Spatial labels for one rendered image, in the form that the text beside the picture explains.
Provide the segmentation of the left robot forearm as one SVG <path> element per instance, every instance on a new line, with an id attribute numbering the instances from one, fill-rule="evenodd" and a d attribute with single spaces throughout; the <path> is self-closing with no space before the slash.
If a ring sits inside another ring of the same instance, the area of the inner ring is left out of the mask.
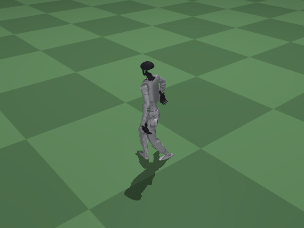
<path id="1" fill-rule="evenodd" d="M 149 115 L 149 110 L 147 110 L 147 104 L 146 103 L 143 104 L 142 109 L 143 109 L 143 115 L 142 115 L 141 125 L 145 127 L 145 123 L 147 123 L 148 115 Z"/>

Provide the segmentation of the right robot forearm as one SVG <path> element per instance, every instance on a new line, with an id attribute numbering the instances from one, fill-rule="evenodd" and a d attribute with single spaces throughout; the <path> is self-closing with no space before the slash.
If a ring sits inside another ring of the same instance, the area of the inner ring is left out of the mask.
<path id="1" fill-rule="evenodd" d="M 166 86 L 161 86 L 161 85 L 160 85 L 159 91 L 161 91 L 161 93 L 164 93 L 165 87 L 166 87 Z"/>

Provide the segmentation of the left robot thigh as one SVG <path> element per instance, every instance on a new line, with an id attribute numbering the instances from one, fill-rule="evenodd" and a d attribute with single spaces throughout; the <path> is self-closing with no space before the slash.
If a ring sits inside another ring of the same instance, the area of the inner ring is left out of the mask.
<path id="1" fill-rule="evenodd" d="M 152 115 L 151 118 L 148 118 L 147 121 L 147 128 L 149 130 L 150 133 L 152 134 L 147 134 L 148 140 L 150 141 L 150 143 L 154 146 L 156 141 L 160 141 L 158 138 L 156 138 L 156 128 L 155 126 L 157 126 L 158 123 L 158 119 L 157 116 Z"/>

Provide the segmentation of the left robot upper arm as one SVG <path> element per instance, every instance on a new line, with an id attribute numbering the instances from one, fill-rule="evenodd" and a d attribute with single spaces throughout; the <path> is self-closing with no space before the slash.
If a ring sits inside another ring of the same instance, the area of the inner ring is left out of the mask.
<path id="1" fill-rule="evenodd" d="M 149 86 L 147 83 L 142 84 L 142 86 L 140 87 L 140 90 L 142 92 L 142 97 L 144 100 L 144 103 L 147 104 L 147 109 L 151 108 L 151 104 L 150 104 L 150 98 L 149 98 Z"/>

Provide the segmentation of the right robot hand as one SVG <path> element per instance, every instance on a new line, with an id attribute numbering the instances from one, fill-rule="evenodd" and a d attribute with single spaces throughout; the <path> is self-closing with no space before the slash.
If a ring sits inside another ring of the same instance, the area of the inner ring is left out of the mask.
<path id="1" fill-rule="evenodd" d="M 162 93 L 161 91 L 159 91 L 159 93 L 160 93 L 160 103 L 162 103 L 164 105 L 168 101 L 166 100 L 164 93 Z M 167 101 L 167 102 L 165 102 L 165 101 Z"/>

